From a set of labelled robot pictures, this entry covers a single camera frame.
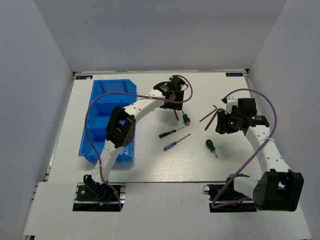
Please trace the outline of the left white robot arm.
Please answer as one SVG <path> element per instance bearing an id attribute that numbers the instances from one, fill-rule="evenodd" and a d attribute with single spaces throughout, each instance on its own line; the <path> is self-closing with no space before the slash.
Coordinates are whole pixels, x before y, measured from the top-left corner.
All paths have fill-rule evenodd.
<path id="1" fill-rule="evenodd" d="M 125 107 L 116 106 L 106 126 L 104 149 L 99 154 L 89 134 L 87 123 L 91 108 L 101 98 L 109 95 L 124 95 L 138 97 L 139 99 Z M 146 95 L 138 95 L 126 92 L 107 92 L 97 96 L 88 106 L 84 132 L 95 151 L 98 160 L 92 172 L 83 177 L 83 183 L 88 188 L 88 193 L 94 199 L 99 200 L 105 196 L 107 188 L 117 193 L 115 188 L 108 183 L 112 167 L 120 151 L 128 146 L 135 137 L 136 124 L 156 108 L 173 109 L 191 100 L 193 87 L 189 80 L 182 75 L 172 75 L 168 81 L 156 84 Z"/>

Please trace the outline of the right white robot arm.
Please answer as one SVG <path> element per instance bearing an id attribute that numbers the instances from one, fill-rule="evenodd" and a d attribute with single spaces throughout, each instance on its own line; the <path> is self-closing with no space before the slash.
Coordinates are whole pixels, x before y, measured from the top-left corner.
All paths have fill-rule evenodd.
<path id="1" fill-rule="evenodd" d="M 294 212 L 299 203 L 304 178 L 294 172 L 281 156 L 272 139 L 267 118 L 257 114 L 254 98 L 225 97 L 225 110 L 217 114 L 216 132 L 223 134 L 243 132 L 250 142 L 261 169 L 259 180 L 243 175 L 240 170 L 231 174 L 217 193 L 216 202 L 223 193 L 236 200 L 240 196 L 252 199 L 259 211 Z"/>

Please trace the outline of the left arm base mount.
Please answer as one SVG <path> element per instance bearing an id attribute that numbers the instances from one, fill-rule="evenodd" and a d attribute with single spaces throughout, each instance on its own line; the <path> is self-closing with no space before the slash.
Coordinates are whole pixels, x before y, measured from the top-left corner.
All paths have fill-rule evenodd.
<path id="1" fill-rule="evenodd" d="M 95 182 L 88 174 L 77 184 L 72 210 L 74 212 L 120 212 L 125 203 L 126 185 Z"/>

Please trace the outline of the brown hex key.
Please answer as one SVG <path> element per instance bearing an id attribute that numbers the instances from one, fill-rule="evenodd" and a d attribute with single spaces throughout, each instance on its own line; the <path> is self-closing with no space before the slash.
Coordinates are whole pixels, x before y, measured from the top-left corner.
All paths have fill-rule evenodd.
<path id="1" fill-rule="evenodd" d="M 205 120 L 207 117 L 209 117 L 210 115 L 212 115 L 213 113 L 215 113 L 215 111 L 218 109 L 216 105 L 212 105 L 213 106 L 213 110 L 211 112 L 209 112 L 207 115 L 205 115 L 202 119 L 199 120 L 199 123 L 201 123 L 203 120 Z"/>
<path id="2" fill-rule="evenodd" d="M 178 116 L 177 111 L 176 111 L 175 109 L 174 109 L 173 111 L 174 111 L 174 114 L 175 114 L 176 120 L 177 120 L 177 121 L 179 121 L 179 116 Z"/>
<path id="3" fill-rule="evenodd" d="M 221 111 L 224 111 L 223 108 L 218 108 L 214 113 L 213 113 L 213 117 L 210 119 L 210 121 L 208 122 L 207 126 L 205 127 L 205 131 L 208 130 L 208 128 L 210 127 L 210 125 L 212 124 L 212 122 L 214 121 L 214 119 L 216 118 L 217 114 Z"/>

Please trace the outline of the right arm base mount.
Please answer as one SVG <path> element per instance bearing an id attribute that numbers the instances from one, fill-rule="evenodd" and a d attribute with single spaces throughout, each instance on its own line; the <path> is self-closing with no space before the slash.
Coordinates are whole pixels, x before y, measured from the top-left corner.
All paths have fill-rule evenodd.
<path id="1" fill-rule="evenodd" d="M 212 207 L 212 202 L 219 191 L 223 188 L 225 184 L 213 184 L 208 183 L 203 186 L 202 191 L 204 194 L 208 195 L 209 199 L 209 211 L 210 213 L 253 213 L 257 212 L 257 208 L 254 201 L 251 198 L 244 199 L 245 196 L 242 193 L 236 192 L 234 190 L 234 183 L 232 182 L 227 186 L 226 190 L 220 195 L 214 206 L 223 205 L 218 208 Z"/>

